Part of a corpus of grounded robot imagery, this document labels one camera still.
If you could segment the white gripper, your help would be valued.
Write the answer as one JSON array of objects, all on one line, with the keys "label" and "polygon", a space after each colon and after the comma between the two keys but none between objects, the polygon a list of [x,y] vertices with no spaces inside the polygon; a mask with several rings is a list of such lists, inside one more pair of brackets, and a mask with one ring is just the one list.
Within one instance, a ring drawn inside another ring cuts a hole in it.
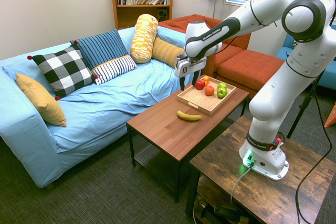
[{"label": "white gripper", "polygon": [[175,75],[180,78],[180,89],[185,89],[185,76],[194,73],[192,85],[196,85],[200,70],[206,65],[206,57],[201,60],[192,61],[192,59],[185,55],[179,55],[176,57]]}]

